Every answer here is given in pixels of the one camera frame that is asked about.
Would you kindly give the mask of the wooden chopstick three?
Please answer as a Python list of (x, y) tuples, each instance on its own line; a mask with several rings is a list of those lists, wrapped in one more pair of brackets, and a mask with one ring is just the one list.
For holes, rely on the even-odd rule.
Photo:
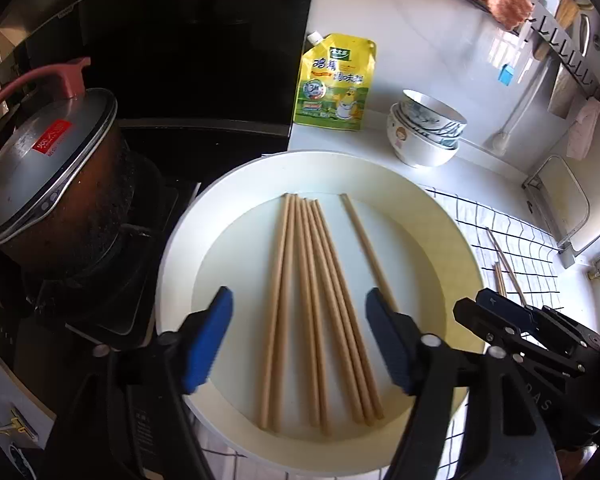
[(286, 200), (286, 223), (282, 245), (282, 268), (280, 269), (277, 304), (274, 362), (272, 369), (271, 429), (279, 432), (283, 418), (285, 365), (287, 355), (287, 328), (290, 310), (291, 275), (294, 265), (294, 227), (296, 226), (297, 196), (289, 194)]

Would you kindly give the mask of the wooden chopstick two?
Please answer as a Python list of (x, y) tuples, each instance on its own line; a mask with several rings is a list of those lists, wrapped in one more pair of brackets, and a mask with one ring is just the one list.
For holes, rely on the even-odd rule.
[(262, 375), (262, 389), (260, 397), (260, 414), (258, 419), (259, 427), (263, 430), (268, 429), (270, 421), (270, 406), (273, 377), (273, 358), (275, 350), (275, 338), (277, 330), (277, 317), (280, 294), (280, 281), (282, 280), (284, 252), (286, 244), (287, 223), (289, 217), (289, 204), (291, 196), (285, 194), (283, 197), (282, 215), (274, 244), (274, 257), (272, 267), (272, 278), (270, 285), (270, 301), (268, 302), (268, 329), (266, 330), (264, 361)]

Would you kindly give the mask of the wooden chopstick seven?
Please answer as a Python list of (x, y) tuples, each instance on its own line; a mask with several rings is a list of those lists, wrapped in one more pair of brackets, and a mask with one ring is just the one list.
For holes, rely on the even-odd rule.
[(326, 245), (328, 247), (328, 254), (330, 255), (330, 261), (334, 267), (336, 273), (337, 289), (340, 292), (341, 303), (343, 304), (344, 315), (343, 323), (347, 328), (344, 330), (351, 339), (354, 341), (355, 358), (354, 365), (357, 365), (360, 369), (360, 376), (362, 382), (358, 384), (358, 390), (361, 391), (361, 401), (365, 414), (370, 420), (370, 425), (374, 420), (382, 419), (385, 416), (384, 409), (382, 408), (379, 391), (377, 388), (376, 380), (374, 377), (372, 366), (370, 365), (370, 358), (366, 351), (366, 345), (362, 336), (360, 326), (358, 325), (358, 318), (356, 317), (352, 297), (350, 294), (349, 286), (342, 270), (336, 246), (330, 235), (329, 228), (324, 216), (323, 209), (317, 200), (314, 200), (312, 209), (316, 215), (318, 225), (322, 230)]

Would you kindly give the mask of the wooden chopstick four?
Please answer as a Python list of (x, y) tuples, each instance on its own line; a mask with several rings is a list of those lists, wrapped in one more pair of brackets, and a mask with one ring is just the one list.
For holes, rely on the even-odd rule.
[(315, 355), (313, 311), (311, 304), (311, 291), (309, 281), (308, 262), (306, 261), (306, 240), (301, 217), (300, 197), (294, 196), (294, 221), (296, 222), (296, 234), (299, 251), (299, 278), (300, 297), (304, 325), (306, 326), (306, 367), (308, 368), (308, 404), (310, 424), (314, 427), (321, 425), (320, 394), (318, 393), (317, 362)]

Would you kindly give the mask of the wooden chopstick five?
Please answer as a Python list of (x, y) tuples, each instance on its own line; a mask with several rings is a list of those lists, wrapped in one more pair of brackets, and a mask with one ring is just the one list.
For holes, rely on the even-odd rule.
[(363, 404), (360, 393), (358, 392), (358, 382), (356, 381), (347, 335), (343, 328), (339, 301), (336, 295), (335, 282), (332, 278), (332, 271), (329, 267), (327, 248), (323, 242), (321, 231), (318, 227), (318, 221), (315, 219), (312, 210), (312, 203), (309, 200), (306, 201), (306, 213), (308, 214), (311, 240), (314, 246), (314, 254), (317, 258), (318, 267), (320, 268), (321, 278), (324, 285), (324, 295), (328, 305), (329, 317), (332, 321), (332, 330), (334, 331), (344, 382), (346, 383), (347, 393), (349, 396), (351, 416), (357, 424), (362, 424), (365, 422)]

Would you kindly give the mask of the wooden chopstick eight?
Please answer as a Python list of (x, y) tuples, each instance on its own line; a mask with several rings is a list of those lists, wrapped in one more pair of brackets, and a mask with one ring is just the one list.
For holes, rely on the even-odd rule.
[(350, 200), (349, 195), (346, 193), (342, 193), (340, 195), (340, 198), (343, 201), (344, 208), (347, 209), (347, 213), (348, 213), (348, 215), (352, 221), (352, 224), (355, 228), (355, 232), (356, 232), (356, 234), (358, 234), (358, 238), (360, 239), (360, 242), (362, 244), (365, 255), (368, 259), (368, 262), (370, 263), (370, 267), (373, 270), (373, 274), (375, 275), (375, 278), (378, 283), (378, 287), (379, 287), (380, 291), (386, 298), (386, 300), (389, 304), (389, 307), (394, 312), (398, 312), (399, 307), (398, 307), (398, 304), (396, 303), (396, 297), (393, 295), (392, 290), (389, 286), (388, 280), (385, 276), (385, 273), (381, 269), (379, 259), (376, 255), (376, 252), (374, 251), (372, 243), (370, 242), (370, 238), (368, 237), (368, 235), (366, 234), (366, 231), (364, 230), (364, 226), (362, 225), (361, 219), (358, 216), (358, 213), (356, 212), (356, 210), (353, 206), (352, 200)]

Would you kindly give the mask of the wooden chopstick six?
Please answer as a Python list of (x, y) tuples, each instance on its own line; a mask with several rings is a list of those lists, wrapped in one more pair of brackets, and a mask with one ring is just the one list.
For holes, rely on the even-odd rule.
[(353, 328), (350, 322), (349, 312), (346, 305), (346, 300), (344, 299), (342, 279), (340, 278), (340, 275), (337, 270), (336, 254), (334, 248), (332, 248), (332, 241), (330, 240), (329, 234), (327, 232), (326, 224), (321, 213), (320, 204), (317, 200), (312, 200), (310, 207), (317, 224), (318, 232), (320, 232), (322, 238), (329, 272), (330, 274), (332, 274), (332, 289), (334, 290), (336, 296), (342, 329), (348, 345), (349, 360), (352, 364), (353, 374), (356, 381), (356, 388), (358, 388), (358, 397), (361, 401), (364, 422), (367, 426), (372, 426), (375, 421), (375, 414), (373, 410), (372, 401), (370, 400), (370, 394), (368, 393), (368, 388), (366, 386), (366, 378), (364, 375), (360, 355), (358, 354), (358, 344), (356, 343)]

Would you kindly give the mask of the wooden chopstick ten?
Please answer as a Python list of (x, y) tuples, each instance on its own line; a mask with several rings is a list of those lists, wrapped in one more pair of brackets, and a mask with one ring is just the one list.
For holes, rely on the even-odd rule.
[(500, 296), (506, 297), (507, 292), (506, 292), (506, 287), (505, 287), (505, 282), (504, 282), (504, 274), (502, 271), (501, 263), (499, 263), (498, 261), (496, 263), (494, 263), (493, 272), (494, 272), (494, 278), (495, 278), (495, 284), (496, 284), (496, 291), (498, 292), (498, 294)]

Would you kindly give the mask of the white black grid cloth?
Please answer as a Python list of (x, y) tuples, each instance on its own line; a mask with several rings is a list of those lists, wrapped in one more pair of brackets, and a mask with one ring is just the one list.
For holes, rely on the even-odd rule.
[[(514, 301), (558, 305), (554, 244), (547, 234), (455, 196), (439, 195), (438, 202), (455, 219), (474, 252), (484, 286), (504, 284)], [(232, 322), (206, 383), (214, 405), (230, 414), (234, 429), (254, 429), (259, 418), (270, 274), (282, 206), (277, 198), (269, 200), (232, 222), (204, 257), (194, 287), (195, 307), (205, 304), (220, 286), (234, 295)], [(218, 479), (375, 479), (388, 466), (413, 401), (391, 383), (372, 333), (363, 327), (384, 417), (373, 425), (357, 424), (351, 417), (332, 324), (323, 315), (330, 430), (323, 434), (314, 427), (313, 362), (298, 272), (291, 273), (288, 289), (282, 426), (276, 434), (253, 430), (251, 441), (262, 443), (266, 451), (264, 457), (257, 457), (245, 445), (198, 422), (196, 434), (204, 457)]]

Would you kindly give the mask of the round cream tray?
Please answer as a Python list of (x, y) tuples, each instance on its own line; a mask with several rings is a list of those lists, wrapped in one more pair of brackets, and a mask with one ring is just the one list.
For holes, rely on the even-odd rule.
[(177, 330), (228, 288), (230, 325), (186, 404), (268, 466), (349, 477), (390, 463), (413, 406), (367, 293), (380, 287), (422, 332), (481, 352), (453, 316), (481, 286), (462, 232), (418, 185), (366, 159), (294, 151), (229, 172), (184, 212), (161, 261), (157, 328)]

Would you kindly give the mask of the cutting board in rack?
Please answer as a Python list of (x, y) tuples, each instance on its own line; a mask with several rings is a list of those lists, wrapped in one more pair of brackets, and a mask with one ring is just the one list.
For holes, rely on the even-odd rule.
[(573, 248), (573, 237), (588, 222), (591, 203), (568, 162), (562, 156), (548, 155), (521, 186), (556, 242), (562, 266), (573, 266), (579, 255)]

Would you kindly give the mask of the middle patterned bowl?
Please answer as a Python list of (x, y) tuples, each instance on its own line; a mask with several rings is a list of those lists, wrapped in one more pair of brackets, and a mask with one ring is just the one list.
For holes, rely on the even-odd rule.
[(415, 125), (411, 119), (408, 119), (401, 111), (398, 103), (394, 103), (391, 105), (391, 113), (396, 116), (396, 119), (403, 124), (405, 127), (410, 128), (411, 130), (418, 133), (423, 138), (428, 141), (438, 144), (445, 148), (446, 150), (455, 150), (460, 145), (460, 137), (459, 136), (440, 136), (440, 134), (430, 132), (428, 130)]

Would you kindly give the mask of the blue silicone brush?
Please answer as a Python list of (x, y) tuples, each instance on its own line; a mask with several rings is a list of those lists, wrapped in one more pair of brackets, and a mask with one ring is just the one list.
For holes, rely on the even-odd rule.
[(500, 74), (498, 75), (498, 81), (501, 84), (509, 86), (514, 79), (514, 75), (515, 67), (511, 66), (510, 64), (504, 64), (501, 68)]

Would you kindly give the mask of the white long-handled brush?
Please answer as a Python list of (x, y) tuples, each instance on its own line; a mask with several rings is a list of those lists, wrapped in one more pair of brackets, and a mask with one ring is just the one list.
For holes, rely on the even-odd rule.
[(506, 153), (512, 132), (520, 123), (522, 116), (524, 116), (524, 113), (528, 110), (536, 94), (540, 90), (542, 82), (550, 68), (550, 64), (552, 64), (552, 61), (550, 60), (550, 57), (547, 56), (541, 62), (540, 68), (534, 75), (529, 87), (520, 98), (513, 113), (510, 114), (501, 130), (497, 134), (494, 134), (491, 141), (491, 148), (496, 156), (503, 157)]

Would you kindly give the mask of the metal hook rail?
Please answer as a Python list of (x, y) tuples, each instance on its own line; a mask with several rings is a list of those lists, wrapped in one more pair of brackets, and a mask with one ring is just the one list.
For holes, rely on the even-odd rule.
[(563, 65), (577, 81), (573, 99), (600, 101), (600, 14), (590, 0), (531, 0), (534, 11), (524, 25), (533, 56), (550, 57), (556, 75)]

